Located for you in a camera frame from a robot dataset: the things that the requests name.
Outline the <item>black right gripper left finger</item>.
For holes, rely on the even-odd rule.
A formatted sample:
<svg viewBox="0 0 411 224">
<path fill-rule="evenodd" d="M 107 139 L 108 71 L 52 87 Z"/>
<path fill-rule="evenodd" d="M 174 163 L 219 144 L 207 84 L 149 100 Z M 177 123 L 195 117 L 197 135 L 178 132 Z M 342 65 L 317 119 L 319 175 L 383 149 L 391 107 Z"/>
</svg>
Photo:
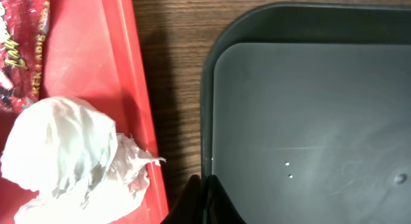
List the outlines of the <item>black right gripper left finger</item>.
<svg viewBox="0 0 411 224">
<path fill-rule="evenodd" d="M 192 175 L 178 202 L 161 224 L 198 224 L 200 202 L 202 200 L 202 181 L 198 175 Z"/>
</svg>

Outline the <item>white tissue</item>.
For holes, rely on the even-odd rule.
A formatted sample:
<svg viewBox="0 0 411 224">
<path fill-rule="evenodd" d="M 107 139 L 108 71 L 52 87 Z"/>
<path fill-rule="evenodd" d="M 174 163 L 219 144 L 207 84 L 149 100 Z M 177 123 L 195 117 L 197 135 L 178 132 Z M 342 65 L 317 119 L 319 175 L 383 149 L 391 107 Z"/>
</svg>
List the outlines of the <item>white tissue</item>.
<svg viewBox="0 0 411 224">
<path fill-rule="evenodd" d="M 78 98 L 42 99 L 16 119 L 1 157 L 2 176 L 37 197 L 16 223 L 111 223 L 134 210 L 160 160 Z"/>
</svg>

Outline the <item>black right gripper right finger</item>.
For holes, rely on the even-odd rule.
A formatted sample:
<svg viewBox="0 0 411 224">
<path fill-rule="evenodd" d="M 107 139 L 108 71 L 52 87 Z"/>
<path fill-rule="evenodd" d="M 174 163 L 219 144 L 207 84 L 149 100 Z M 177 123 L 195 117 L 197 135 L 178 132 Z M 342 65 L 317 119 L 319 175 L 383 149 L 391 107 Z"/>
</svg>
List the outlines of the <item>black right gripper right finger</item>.
<svg viewBox="0 0 411 224">
<path fill-rule="evenodd" d="M 205 223 L 246 224 L 216 175 L 208 176 L 205 184 Z"/>
</svg>

